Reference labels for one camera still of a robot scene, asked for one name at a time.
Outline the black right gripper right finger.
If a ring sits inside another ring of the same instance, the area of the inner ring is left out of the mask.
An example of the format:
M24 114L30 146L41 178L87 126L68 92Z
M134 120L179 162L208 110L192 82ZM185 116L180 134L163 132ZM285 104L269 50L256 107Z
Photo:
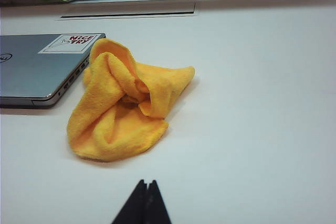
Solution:
M156 180L145 191L143 223L172 223Z

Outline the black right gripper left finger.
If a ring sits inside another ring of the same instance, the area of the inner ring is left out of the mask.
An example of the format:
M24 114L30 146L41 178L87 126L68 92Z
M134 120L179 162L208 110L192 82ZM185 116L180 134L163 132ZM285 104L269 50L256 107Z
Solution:
M114 218L112 224L115 223L142 223L144 217L146 183L141 179L131 195Z

